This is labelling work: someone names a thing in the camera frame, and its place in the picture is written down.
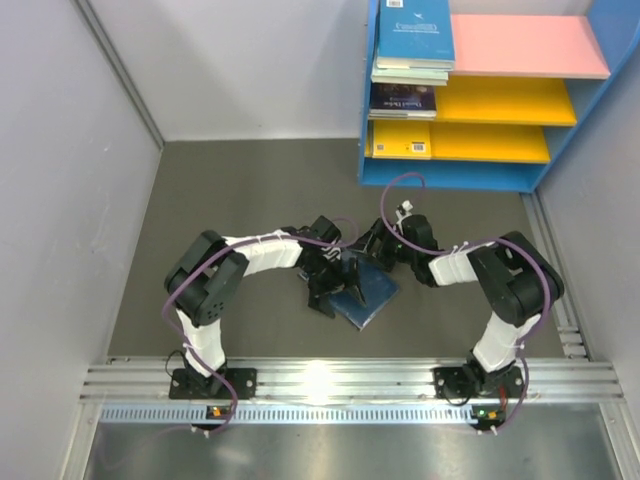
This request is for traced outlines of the teal blue book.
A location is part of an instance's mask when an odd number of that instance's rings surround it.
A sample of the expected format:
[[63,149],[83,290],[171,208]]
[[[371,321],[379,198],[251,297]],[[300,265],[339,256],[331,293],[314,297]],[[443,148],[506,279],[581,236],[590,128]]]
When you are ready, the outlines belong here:
[[452,71],[455,48],[447,0],[386,0],[378,13],[379,69]]

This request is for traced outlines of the navy blue book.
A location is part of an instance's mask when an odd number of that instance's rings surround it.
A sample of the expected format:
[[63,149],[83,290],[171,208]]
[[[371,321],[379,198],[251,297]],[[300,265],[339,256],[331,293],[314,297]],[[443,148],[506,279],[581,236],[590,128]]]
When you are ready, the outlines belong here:
[[334,314],[346,318],[362,331],[398,293],[398,284],[377,265],[353,254],[342,257],[342,269],[355,263],[359,271],[360,297],[353,290],[332,293],[328,305]]

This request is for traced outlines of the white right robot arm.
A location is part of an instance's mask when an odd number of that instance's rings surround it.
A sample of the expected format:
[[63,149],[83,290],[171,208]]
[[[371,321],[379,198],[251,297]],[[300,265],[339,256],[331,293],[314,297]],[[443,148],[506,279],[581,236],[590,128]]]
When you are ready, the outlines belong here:
[[463,369],[469,389],[483,397],[502,386],[523,339],[565,291],[561,276],[519,231],[444,250],[427,218],[410,214],[393,225],[377,219],[351,251],[386,272],[406,264],[431,288],[480,285],[491,316]]

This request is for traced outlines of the yellow book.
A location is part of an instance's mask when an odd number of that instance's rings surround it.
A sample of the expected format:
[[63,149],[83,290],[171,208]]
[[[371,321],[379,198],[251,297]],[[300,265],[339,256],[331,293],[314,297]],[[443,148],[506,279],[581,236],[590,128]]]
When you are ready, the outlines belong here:
[[374,120],[370,156],[377,159],[427,160],[432,157],[430,128],[423,121]]

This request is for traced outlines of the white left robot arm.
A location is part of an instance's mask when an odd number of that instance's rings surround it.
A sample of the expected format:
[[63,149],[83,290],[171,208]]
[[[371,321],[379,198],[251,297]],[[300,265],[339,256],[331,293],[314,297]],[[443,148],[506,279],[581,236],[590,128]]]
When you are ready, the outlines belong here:
[[329,318],[335,316],[333,294],[346,291],[364,304],[358,261],[343,262],[345,246],[338,226],[324,216],[309,226],[256,236],[200,233],[164,281],[186,339],[184,364],[194,389],[214,397],[225,388],[222,316],[244,278],[298,269],[306,278],[308,307]]

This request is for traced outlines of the grey book with circle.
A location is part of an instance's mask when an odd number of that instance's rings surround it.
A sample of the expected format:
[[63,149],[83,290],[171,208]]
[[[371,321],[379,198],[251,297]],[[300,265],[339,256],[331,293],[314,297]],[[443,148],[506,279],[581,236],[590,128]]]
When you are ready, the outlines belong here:
[[445,86],[449,81],[449,73],[439,69],[379,68],[373,65],[370,79],[379,84]]

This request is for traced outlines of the purple galaxy cover book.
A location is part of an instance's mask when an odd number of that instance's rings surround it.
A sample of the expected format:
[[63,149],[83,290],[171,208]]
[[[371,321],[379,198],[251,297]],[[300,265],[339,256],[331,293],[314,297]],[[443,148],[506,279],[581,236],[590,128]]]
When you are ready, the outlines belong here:
[[431,86],[373,83],[369,116],[372,118],[434,119],[437,106]]

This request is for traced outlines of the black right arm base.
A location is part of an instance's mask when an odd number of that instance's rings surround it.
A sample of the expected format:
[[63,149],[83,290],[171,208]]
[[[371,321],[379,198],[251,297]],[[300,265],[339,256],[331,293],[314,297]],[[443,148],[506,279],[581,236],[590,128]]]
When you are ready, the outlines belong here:
[[454,366],[440,366],[432,370],[435,396],[454,406],[464,406],[475,399],[519,398],[524,390],[522,370],[514,362],[497,371],[487,372],[472,356]]

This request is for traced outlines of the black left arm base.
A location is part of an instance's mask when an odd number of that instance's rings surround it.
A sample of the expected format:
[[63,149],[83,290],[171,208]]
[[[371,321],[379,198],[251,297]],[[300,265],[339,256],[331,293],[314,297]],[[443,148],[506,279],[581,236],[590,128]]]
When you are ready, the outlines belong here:
[[[231,400],[231,390],[213,375],[203,376],[187,360],[184,366],[171,373],[168,396],[172,400]],[[255,368],[229,368],[220,370],[222,377],[236,392],[239,400],[249,400],[255,396],[258,371]]]

